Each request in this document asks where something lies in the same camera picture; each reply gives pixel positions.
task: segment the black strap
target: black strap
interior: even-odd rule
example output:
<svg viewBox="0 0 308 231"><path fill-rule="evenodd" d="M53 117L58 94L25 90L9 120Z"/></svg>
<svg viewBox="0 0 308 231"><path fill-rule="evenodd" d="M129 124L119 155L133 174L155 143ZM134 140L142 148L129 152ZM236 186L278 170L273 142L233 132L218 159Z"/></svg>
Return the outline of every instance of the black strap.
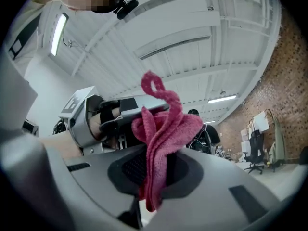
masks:
<svg viewBox="0 0 308 231"><path fill-rule="evenodd" d="M28 25L25 26L25 28L17 36L14 44L10 47L9 53L13 55L13 60L15 60L17 55L21 52L23 47L26 45L30 37L33 35L35 30L37 29L39 25L40 16L41 16L41 13L35 19L33 19ZM13 49L14 46L18 47L19 49L15 51Z"/></svg>

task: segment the red towel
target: red towel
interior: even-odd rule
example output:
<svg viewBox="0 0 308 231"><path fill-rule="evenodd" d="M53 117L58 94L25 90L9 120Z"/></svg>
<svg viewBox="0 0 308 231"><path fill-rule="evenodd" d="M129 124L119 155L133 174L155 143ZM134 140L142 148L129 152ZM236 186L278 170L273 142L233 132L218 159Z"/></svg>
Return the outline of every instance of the red towel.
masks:
<svg viewBox="0 0 308 231"><path fill-rule="evenodd" d="M152 89L152 82L157 91ZM148 95L165 100L169 111L156 114L143 107L142 118L132 122L136 138L147 144L147 177L140 187L140 200L146 199L148 211L153 212L161 204L160 192L166 186L167 155L183 148L202 128L199 116L183 114L179 96L165 90L160 77L147 72L141 87Z"/></svg>

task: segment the white ceiling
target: white ceiling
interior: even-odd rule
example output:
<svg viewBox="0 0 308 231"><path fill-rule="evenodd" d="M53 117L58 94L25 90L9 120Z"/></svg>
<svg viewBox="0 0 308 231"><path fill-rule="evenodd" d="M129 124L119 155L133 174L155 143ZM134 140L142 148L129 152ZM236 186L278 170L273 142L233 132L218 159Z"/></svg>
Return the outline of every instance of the white ceiling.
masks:
<svg viewBox="0 0 308 231"><path fill-rule="evenodd" d="M72 77L95 85L105 99L143 94L142 75L152 70L178 93L185 112L225 119L259 81L275 47L281 19L278 0L138 0L124 20L113 13L73 12L60 2L44 11L43 47L50 48L59 15L69 15L58 55L50 57ZM156 47L188 39L147 59ZM231 101L209 99L238 95Z"/></svg>

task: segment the black vent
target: black vent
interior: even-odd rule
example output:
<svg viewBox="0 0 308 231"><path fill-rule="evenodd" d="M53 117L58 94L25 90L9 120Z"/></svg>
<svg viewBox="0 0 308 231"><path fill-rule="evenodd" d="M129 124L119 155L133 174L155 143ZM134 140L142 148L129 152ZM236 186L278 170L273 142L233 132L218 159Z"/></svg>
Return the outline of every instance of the black vent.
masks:
<svg viewBox="0 0 308 231"><path fill-rule="evenodd" d="M75 164L75 165L67 166L69 172L80 170L80 169L87 168L87 167L91 167L91 165L88 163L82 163L82 164Z"/></svg>
<svg viewBox="0 0 308 231"><path fill-rule="evenodd" d="M124 163L122 172L130 181L140 186L146 177L146 150Z"/></svg>

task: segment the black office chair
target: black office chair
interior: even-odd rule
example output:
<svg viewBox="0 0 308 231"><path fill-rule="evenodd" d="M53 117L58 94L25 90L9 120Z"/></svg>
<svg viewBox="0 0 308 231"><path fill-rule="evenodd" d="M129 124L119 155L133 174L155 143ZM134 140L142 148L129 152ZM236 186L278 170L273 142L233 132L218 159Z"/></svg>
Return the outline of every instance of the black office chair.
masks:
<svg viewBox="0 0 308 231"><path fill-rule="evenodd" d="M260 174L262 174L262 169L264 169L264 165L256 165L256 164L263 162L264 159L265 154L263 151L263 141L264 141L264 134L260 134L260 130L252 132L251 139L249 140L250 156L247 156L247 152L243 152L245 154L244 159L246 160L246 162L250 162L250 167L244 169L244 170L250 169L248 173L256 169L260 171Z"/></svg>

